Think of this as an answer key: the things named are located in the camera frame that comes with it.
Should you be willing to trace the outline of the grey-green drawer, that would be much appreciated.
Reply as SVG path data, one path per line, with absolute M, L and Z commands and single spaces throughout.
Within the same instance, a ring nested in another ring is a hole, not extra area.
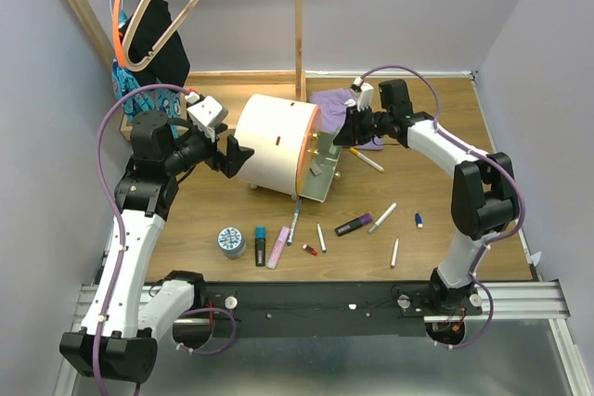
M 341 147 L 333 145 L 333 134 L 321 132 L 317 140 L 317 154 L 312 158 L 300 198 L 324 202 L 335 178 L 339 178 L 338 162 Z

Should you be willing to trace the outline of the grey eraser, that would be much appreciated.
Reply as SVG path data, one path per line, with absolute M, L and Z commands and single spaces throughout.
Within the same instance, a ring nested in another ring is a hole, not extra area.
M 314 176 L 318 176 L 321 174 L 321 168 L 317 165 L 317 163 L 312 160 L 311 164 L 310 164 L 310 172 L 314 175 Z

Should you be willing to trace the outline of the white round drawer organizer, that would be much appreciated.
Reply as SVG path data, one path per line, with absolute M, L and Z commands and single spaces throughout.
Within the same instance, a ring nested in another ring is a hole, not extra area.
M 255 94 L 247 101 L 234 136 L 255 154 L 243 165 L 241 181 L 293 197 L 296 169 L 308 112 L 292 99 Z

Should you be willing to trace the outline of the round blue patterned tin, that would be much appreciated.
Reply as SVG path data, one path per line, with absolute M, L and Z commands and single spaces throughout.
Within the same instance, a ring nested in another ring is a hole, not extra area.
M 219 249 L 230 260 L 236 260 L 245 253 L 245 237 L 237 227 L 229 226 L 222 229 L 216 241 Z

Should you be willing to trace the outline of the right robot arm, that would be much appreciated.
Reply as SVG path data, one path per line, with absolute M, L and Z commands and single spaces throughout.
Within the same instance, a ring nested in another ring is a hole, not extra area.
M 445 259 L 433 270 L 426 301 L 446 314 L 469 297 L 476 270 L 491 245 L 502 239 L 522 210 L 510 157 L 467 145 L 429 113 L 414 111 L 407 84 L 392 80 L 373 87 L 358 77 L 353 100 L 333 143 L 355 147 L 389 136 L 441 168 L 452 179 L 450 212 L 455 233 Z

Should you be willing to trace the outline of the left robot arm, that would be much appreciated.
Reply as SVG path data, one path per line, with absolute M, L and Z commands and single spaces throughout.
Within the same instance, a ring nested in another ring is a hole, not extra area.
M 180 315 L 217 312 L 203 276 L 186 271 L 169 273 L 146 305 L 140 300 L 152 251 L 179 190 L 178 175 L 205 163 L 231 178 L 254 153 L 234 136 L 225 152 L 219 150 L 226 115 L 225 109 L 198 109 L 183 120 L 150 110 L 134 119 L 133 154 L 108 194 L 115 217 L 101 280 L 80 328 L 64 333 L 59 343 L 63 357 L 78 373 L 93 377 L 102 392 L 107 380 L 146 382 L 159 340 Z

